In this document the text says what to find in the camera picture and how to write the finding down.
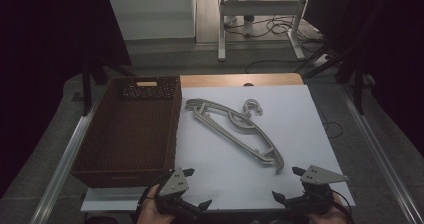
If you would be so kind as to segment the black stand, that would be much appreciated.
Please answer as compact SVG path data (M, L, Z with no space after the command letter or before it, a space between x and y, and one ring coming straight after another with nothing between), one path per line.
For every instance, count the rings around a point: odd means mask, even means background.
M360 59L360 53L357 47L349 47L341 53L336 54L318 67L302 74L303 78L311 78L319 73L329 69L330 67L340 64L335 75L337 83L347 83L351 76L354 76L353 84L353 104L357 111L363 115L362 92L364 88L364 63Z
M82 62L84 97L83 116L87 116L92 107L91 79L94 79L94 81L99 85L105 85L109 81L109 77L104 70L104 66L107 66L124 76L134 76L134 73L126 70L118 64L113 63L110 60L107 60L102 56L87 56Z

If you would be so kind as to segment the person's left hand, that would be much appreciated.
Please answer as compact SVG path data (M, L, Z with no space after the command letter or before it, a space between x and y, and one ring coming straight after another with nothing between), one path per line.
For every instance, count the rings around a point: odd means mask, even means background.
M141 205L141 212L136 224L171 224L175 219L172 215L160 214L154 200L158 185L150 188L146 199Z

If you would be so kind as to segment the aluminium rail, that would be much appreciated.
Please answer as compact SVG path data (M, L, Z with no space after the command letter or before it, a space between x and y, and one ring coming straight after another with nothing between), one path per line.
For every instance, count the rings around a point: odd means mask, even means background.
M29 224L47 224L47 221L54 209L59 194L70 173L77 153L83 141L83 136L88 130L92 116L82 116L77 123L75 130L65 148L65 151L47 185L41 200Z
M390 187L395 200L398 202L404 216L409 224L424 224L424 215L422 215L413 199L411 193L407 189L405 183L401 180L398 173L395 171L388 156L380 145L378 138L373 132L364 114L361 114L356 108L350 88L346 85L341 86L345 102L355 119L358 128L362 132L366 143L376 160L379 169L382 172L388 186Z

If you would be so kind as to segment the white board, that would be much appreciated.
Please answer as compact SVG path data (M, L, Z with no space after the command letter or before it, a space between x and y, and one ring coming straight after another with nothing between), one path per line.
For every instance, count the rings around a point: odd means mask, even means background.
M302 194L293 167L311 165L338 173L339 163L305 85L184 88L185 101L202 98L240 111L248 99L259 102L262 115L251 120L271 139L285 165L280 173L182 109L175 165L193 168L183 199L197 205L210 200L212 211L281 209L273 192L288 198Z

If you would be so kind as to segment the brown woven basket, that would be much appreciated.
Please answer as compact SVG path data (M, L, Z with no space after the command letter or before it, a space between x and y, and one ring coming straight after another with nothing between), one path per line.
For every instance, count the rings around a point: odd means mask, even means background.
M91 188L152 183L175 166L181 104L178 76L112 79L71 174Z

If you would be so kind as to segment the white power strip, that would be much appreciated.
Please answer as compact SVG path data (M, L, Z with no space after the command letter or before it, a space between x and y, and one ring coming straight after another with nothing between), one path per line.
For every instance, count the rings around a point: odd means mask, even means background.
M331 56L328 54L323 54L321 57L319 57L313 64L314 67L321 66L325 62L331 59Z

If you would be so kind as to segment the white metal desk frame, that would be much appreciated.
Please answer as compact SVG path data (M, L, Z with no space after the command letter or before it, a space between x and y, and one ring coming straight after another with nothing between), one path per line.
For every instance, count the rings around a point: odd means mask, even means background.
M287 36L292 45L296 58L304 60L305 55L297 38L297 31L307 0L272 0L272 1L219 1L219 39L218 39L218 60L226 59L226 41L224 30L225 16L273 16L291 15L293 17L292 27L288 30Z

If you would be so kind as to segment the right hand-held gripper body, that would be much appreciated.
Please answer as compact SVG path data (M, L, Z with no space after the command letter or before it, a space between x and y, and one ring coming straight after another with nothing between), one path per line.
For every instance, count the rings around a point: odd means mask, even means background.
M286 199L285 208L294 215L325 214L332 207L336 207L344 214L348 211L335 201L331 183L346 182L348 177L333 171L310 165L300 182L304 192L299 197Z

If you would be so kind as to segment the white cabinet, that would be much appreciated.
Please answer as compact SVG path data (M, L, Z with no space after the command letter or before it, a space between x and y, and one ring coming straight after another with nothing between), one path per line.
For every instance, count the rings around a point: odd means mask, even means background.
M125 40L193 38L194 0L109 0Z

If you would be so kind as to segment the person's right hand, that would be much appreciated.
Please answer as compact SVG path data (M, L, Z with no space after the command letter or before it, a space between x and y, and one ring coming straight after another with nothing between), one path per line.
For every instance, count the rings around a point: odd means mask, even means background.
M348 224L346 215L336 207L332 207L323 215L309 214L309 224Z

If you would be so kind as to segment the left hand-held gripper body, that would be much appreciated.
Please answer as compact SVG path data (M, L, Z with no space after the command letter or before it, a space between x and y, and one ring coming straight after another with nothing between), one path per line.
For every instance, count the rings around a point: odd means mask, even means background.
M154 200L160 214L195 220L200 213L198 207L182 198L189 189L183 170L181 168L171 170L165 176L165 181L159 184Z

